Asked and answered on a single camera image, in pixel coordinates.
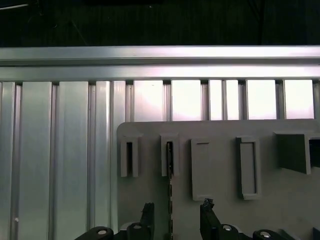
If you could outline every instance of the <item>metal screw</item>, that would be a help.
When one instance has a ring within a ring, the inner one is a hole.
[[[266,231],[260,232],[260,235],[263,236],[263,237],[266,238],[266,239],[268,239],[268,238],[271,237],[270,234],[269,234],[268,232],[266,232]]]
[[[98,231],[98,234],[99,234],[99,235],[104,235],[104,234],[106,234],[106,233],[107,233],[106,230],[100,230],[100,231]]]
[[[231,227],[229,225],[223,225],[222,228],[226,231],[231,231]]]

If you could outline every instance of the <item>dark background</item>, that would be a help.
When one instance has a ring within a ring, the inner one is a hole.
[[[0,11],[0,47],[320,45],[320,0],[266,0],[260,40],[247,0],[52,6],[56,28],[29,7]]]

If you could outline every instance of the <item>metal frame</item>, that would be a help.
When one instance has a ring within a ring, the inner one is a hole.
[[[319,64],[319,46],[2,48],[0,82],[318,79]]]

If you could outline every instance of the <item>vertical aluminum profile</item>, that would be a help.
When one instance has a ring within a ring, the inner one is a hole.
[[[133,82],[133,92],[135,122],[163,121],[163,81],[136,80]]]
[[[61,82],[57,106],[55,239],[87,229],[88,82]]]
[[[95,86],[94,226],[110,226],[111,83]]]
[[[126,82],[111,83],[111,164],[110,164],[110,211],[111,228],[118,232],[118,143],[117,129],[126,120]]]
[[[202,119],[200,80],[172,80],[172,121]]]
[[[49,231],[52,84],[24,82],[22,87],[18,239],[46,240]]]
[[[0,239],[11,239],[11,190],[14,147],[15,84],[1,84],[0,116]]]
[[[274,80],[247,81],[248,119],[277,119]]]
[[[239,85],[238,80],[226,80],[223,99],[226,98],[226,120],[239,120]]]
[[[313,119],[312,80],[285,80],[285,115],[287,119]]]
[[[210,120],[223,120],[223,81],[209,80]]]

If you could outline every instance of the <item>black clamp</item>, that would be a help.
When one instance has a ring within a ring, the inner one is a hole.
[[[213,207],[213,200],[208,198],[200,206],[200,233],[203,240],[287,240],[267,229],[255,231],[252,237],[249,237],[235,226],[221,224]]]
[[[121,229],[114,235],[111,228],[97,226],[82,234],[75,240],[153,240],[155,231],[155,205],[146,203],[142,210],[139,222],[125,224],[125,229]]]

